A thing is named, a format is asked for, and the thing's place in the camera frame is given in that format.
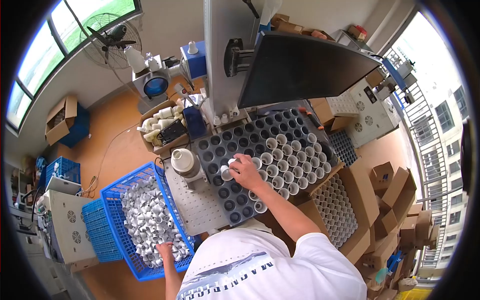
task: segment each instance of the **building window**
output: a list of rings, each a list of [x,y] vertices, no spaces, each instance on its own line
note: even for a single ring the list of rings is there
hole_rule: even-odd
[[[452,156],[460,152],[460,143],[458,141],[454,141],[450,145],[447,146],[447,153],[448,156]]]
[[[458,204],[458,203],[462,203],[462,194],[453,196],[450,199],[450,204],[451,205],[455,205],[455,204]]]
[[[452,181],[452,190],[462,187],[463,186],[463,180],[462,178],[458,178]]]
[[[456,213],[450,214],[449,225],[456,224],[456,223],[460,222],[460,213],[461,212],[456,212]]]
[[[464,120],[466,117],[468,117],[468,109],[467,104],[465,103],[465,91],[463,90],[462,86],[453,92],[453,97],[455,97],[456,104],[458,105],[458,109],[462,115],[462,120]]]
[[[449,240],[455,240],[455,239],[456,239],[456,234],[449,235],[449,236],[447,237],[447,241],[449,241]]]
[[[69,0],[68,3],[83,24],[105,12],[120,16],[118,22],[141,12],[138,0]],[[20,130],[44,83],[87,43],[80,40],[80,27],[60,1],[33,38],[13,83],[7,110],[7,122],[12,129]]]
[[[439,106],[435,107],[435,112],[437,113],[438,121],[440,122],[440,126],[444,133],[455,126],[447,101],[444,101]]]
[[[450,174],[460,171],[460,161],[450,164]]]

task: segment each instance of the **monitor stand arm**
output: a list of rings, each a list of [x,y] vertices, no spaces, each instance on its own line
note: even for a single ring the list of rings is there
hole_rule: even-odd
[[[248,70],[253,51],[253,49],[243,50],[241,38],[230,39],[225,48],[225,55],[223,57],[225,75],[227,77],[232,77],[237,75],[238,72]]]

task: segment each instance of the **blue plastic crate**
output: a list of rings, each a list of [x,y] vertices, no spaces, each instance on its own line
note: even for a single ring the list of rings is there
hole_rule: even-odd
[[[47,166],[45,177],[45,186],[48,186],[50,178],[55,173],[57,177],[62,177],[65,180],[80,183],[80,164],[60,156],[54,162]]]
[[[163,278],[165,276],[163,267],[149,268],[142,260],[141,256],[135,251],[137,248],[131,240],[131,236],[128,234],[127,228],[123,225],[125,220],[124,212],[121,210],[121,199],[120,193],[126,192],[129,188],[132,187],[137,182],[142,180],[148,180],[150,176],[155,176],[159,184],[160,191],[163,194],[164,199],[168,207],[168,210],[172,214],[173,221],[178,227],[180,234],[183,237],[183,240],[187,244],[187,247],[192,253],[190,256],[182,259],[179,262],[175,262],[175,267],[178,272],[187,270],[190,262],[193,258],[193,245],[194,237],[186,234],[183,221],[180,218],[177,206],[173,201],[172,193],[170,188],[164,179],[163,169],[156,166],[152,161],[145,164],[144,166],[138,168],[137,170],[123,176],[119,180],[115,181],[111,185],[100,191],[102,197],[103,205],[105,207],[105,212],[108,220],[108,224],[113,233],[113,238],[117,243],[118,249],[120,250],[123,258],[130,267],[133,275],[137,278],[138,281],[147,281],[152,279]]]
[[[85,204],[82,207],[82,218],[98,260],[101,263],[121,260],[123,256],[113,239],[102,199]]]

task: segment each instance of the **pegboard table surface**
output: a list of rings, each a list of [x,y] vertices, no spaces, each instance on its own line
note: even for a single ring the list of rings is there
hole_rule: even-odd
[[[228,225],[215,189],[197,180],[195,192],[187,190],[187,183],[172,168],[170,160],[164,161],[164,171],[173,199],[189,235],[197,235]]]

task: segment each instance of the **white t-shirt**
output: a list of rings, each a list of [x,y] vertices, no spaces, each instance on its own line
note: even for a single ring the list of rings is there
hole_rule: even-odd
[[[365,300],[358,270],[323,233],[297,241],[293,258],[269,233],[234,228],[198,248],[177,299]]]

